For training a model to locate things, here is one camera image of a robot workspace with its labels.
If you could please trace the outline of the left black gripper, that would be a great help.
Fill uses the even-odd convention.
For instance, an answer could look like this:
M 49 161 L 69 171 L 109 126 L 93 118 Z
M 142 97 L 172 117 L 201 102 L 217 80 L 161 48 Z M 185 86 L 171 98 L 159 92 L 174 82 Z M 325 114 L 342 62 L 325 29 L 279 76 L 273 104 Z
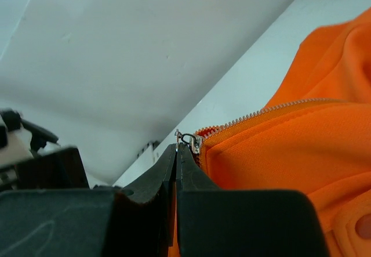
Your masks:
M 3 108 L 1 189 L 88 189 L 79 150 L 61 147 L 58 141 L 51 131 Z

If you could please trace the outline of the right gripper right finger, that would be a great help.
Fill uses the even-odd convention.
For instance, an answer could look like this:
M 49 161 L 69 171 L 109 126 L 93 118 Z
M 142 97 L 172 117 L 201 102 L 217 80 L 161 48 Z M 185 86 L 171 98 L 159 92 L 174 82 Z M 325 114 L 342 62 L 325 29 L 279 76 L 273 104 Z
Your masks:
M 218 190 L 195 163 L 189 147 L 180 144 L 176 160 L 176 218 L 181 253 L 203 252 L 210 244 L 203 239 L 216 223 L 217 216 L 211 207 Z

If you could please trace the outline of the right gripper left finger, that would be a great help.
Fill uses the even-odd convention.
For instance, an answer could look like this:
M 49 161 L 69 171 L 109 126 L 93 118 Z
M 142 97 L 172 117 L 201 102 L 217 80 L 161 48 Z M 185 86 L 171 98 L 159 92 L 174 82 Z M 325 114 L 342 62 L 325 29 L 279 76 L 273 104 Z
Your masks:
M 123 188 L 124 225 L 131 241 L 145 248 L 173 245 L 177 147 L 169 145 L 158 161 Z

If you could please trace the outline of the orange zip jacket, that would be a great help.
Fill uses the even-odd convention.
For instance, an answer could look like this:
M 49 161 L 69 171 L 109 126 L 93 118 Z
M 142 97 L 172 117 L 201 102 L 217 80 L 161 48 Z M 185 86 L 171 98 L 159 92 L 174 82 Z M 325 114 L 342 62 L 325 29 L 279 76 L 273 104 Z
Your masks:
M 331 256 L 370 255 L 370 11 L 317 28 L 259 112 L 199 131 L 224 189 L 298 190 Z

